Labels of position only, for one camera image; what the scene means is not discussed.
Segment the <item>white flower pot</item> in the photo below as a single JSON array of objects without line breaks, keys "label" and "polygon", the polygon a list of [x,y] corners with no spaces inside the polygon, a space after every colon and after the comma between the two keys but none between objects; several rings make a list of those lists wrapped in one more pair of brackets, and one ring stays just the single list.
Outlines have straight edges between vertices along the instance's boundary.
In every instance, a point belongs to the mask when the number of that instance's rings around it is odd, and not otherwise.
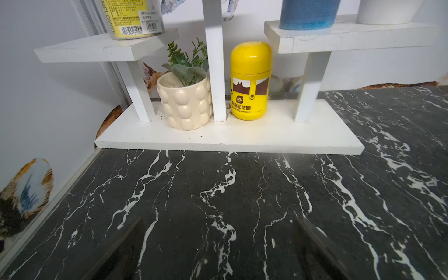
[{"label": "white flower pot", "polygon": [[361,0],[357,23],[401,25],[410,23],[426,0]]}]

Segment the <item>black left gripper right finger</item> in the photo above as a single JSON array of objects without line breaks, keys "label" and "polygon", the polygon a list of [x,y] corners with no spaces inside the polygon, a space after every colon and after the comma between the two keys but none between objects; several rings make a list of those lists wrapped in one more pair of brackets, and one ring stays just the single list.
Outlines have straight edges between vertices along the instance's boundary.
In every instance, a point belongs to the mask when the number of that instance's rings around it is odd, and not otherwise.
[{"label": "black left gripper right finger", "polygon": [[342,249],[304,217],[295,218],[294,246],[305,280],[352,278]]}]

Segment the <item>white wooden tiered shelf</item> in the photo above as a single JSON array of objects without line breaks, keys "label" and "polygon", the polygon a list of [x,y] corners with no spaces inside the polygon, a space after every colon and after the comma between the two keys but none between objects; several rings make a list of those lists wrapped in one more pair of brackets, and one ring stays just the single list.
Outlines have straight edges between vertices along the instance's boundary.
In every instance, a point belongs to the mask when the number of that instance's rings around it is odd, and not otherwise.
[{"label": "white wooden tiered shelf", "polygon": [[339,16],[326,31],[286,31],[266,22],[264,32],[280,54],[308,53],[298,100],[272,100],[260,120],[243,121],[226,111],[224,42],[219,1],[203,2],[210,58],[214,119],[190,132],[168,125],[164,108],[152,102],[138,60],[178,39],[177,29],[162,35],[115,41],[95,35],[36,49],[43,63],[115,62],[132,104],[96,140],[99,148],[180,151],[286,152],[360,155],[364,145],[342,118],[317,97],[335,51],[430,46],[438,28],[431,24],[364,25],[355,15]]}]

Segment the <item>cream bubble plant pot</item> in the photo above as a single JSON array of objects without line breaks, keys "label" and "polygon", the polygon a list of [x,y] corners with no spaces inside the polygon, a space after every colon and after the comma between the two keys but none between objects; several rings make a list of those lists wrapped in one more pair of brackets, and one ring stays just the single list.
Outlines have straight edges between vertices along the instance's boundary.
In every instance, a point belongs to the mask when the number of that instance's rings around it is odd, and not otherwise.
[{"label": "cream bubble plant pot", "polygon": [[164,115],[172,128],[191,131],[209,123],[212,115],[208,51],[203,41],[192,43],[192,56],[175,43],[168,44],[167,73],[157,80]]}]

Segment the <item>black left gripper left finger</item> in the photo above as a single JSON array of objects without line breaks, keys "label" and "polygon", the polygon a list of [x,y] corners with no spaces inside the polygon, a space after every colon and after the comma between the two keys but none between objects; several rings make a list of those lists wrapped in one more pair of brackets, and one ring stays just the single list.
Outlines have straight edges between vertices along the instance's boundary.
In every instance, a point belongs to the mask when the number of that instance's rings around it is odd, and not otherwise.
[{"label": "black left gripper left finger", "polygon": [[144,238],[144,222],[137,217],[98,247],[84,264],[83,280],[132,280]]}]

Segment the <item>yellow fertilizer bottle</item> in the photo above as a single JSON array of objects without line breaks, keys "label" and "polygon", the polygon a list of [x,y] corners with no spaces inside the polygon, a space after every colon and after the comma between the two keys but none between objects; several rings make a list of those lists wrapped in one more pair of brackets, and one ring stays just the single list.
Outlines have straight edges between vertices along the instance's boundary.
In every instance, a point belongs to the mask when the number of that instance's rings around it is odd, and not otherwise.
[{"label": "yellow fertilizer bottle", "polygon": [[265,42],[245,42],[231,53],[232,114],[245,121],[265,115],[273,68],[273,51]]}]

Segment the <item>blue cylindrical can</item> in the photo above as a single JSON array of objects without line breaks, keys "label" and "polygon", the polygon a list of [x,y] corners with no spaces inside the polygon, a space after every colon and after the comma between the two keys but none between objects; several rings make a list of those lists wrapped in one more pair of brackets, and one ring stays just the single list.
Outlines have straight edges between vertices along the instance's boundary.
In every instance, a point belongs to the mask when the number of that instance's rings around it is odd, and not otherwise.
[{"label": "blue cylindrical can", "polygon": [[333,26],[340,0],[283,0],[280,29],[319,30]]}]

